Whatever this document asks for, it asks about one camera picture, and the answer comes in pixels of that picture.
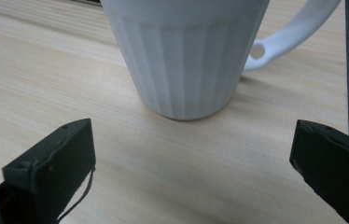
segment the wooden table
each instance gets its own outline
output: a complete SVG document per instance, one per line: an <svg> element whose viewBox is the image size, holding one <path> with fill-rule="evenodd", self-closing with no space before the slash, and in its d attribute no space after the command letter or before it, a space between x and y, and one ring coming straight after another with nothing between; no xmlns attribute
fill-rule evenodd
<svg viewBox="0 0 349 224"><path fill-rule="evenodd" d="M258 35L304 2L272 0ZM345 223L288 158L297 119L347 133L346 93L344 2L219 113L180 122L141 102L101 7L0 1L0 183L56 128L92 120L92 189L63 223Z"/></svg>

